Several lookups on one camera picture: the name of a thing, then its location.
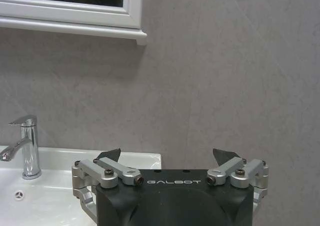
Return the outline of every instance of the gray wall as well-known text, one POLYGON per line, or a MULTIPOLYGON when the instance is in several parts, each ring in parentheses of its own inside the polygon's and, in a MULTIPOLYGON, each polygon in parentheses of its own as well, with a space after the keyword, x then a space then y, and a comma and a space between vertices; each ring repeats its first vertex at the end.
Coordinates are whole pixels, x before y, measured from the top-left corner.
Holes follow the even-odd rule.
POLYGON ((144 0, 146 47, 0 28, 0 140, 33 113, 41 146, 158 152, 166 168, 237 151, 271 166, 256 225, 318 225, 319 2, 144 0))

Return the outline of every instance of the faucet handle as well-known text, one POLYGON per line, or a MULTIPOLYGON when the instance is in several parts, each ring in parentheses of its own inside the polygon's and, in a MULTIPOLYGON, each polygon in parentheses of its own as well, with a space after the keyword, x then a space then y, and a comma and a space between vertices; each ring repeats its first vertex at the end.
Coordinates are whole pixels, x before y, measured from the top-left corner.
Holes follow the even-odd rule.
POLYGON ((20 125, 21 127, 31 127, 37 125, 37 117, 35 115, 22 116, 9 125, 20 125))

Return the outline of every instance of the chrome faucet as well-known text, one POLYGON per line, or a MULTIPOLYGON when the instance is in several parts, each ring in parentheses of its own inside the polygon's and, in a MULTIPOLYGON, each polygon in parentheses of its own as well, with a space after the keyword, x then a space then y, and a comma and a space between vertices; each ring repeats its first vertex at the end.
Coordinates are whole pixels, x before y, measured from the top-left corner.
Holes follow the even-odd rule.
POLYGON ((41 169, 39 167, 37 117, 27 115, 9 123, 9 125, 20 125, 21 140, 5 148, 0 153, 0 160, 11 161, 17 151, 22 149, 24 163, 22 177, 26 180, 38 178, 41 175, 41 169))

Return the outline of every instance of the black screw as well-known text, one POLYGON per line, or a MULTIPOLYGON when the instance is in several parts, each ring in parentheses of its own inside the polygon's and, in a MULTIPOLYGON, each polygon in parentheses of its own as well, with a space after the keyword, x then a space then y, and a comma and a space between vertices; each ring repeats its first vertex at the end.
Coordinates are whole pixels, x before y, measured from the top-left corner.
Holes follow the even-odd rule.
POLYGON ((138 177, 134 179, 134 185, 142 185, 144 183, 144 179, 142 177, 138 177))
POLYGON ((238 176, 244 176, 245 175, 245 171, 243 169, 238 169, 235 171, 235 174, 238 176))
POLYGON ((106 169, 104 171, 104 175, 105 176, 109 176, 109 175, 113 175, 114 174, 114 170, 113 169, 106 169))
POLYGON ((214 185, 216 183, 216 179, 215 179, 215 177, 208 176, 206 178, 206 182, 208 183, 208 185, 212 186, 212 185, 214 185))

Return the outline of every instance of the faucet spout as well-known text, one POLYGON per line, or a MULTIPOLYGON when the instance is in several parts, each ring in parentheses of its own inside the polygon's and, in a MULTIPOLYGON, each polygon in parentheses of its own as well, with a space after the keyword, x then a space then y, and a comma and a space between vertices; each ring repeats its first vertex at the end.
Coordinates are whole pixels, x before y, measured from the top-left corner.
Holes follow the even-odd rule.
POLYGON ((19 140, 15 145, 10 145, 10 146, 6 147, 0 153, 0 160, 1 161, 11 161, 15 157, 18 150, 27 144, 32 144, 32 141, 28 137, 25 137, 25 138, 19 140))

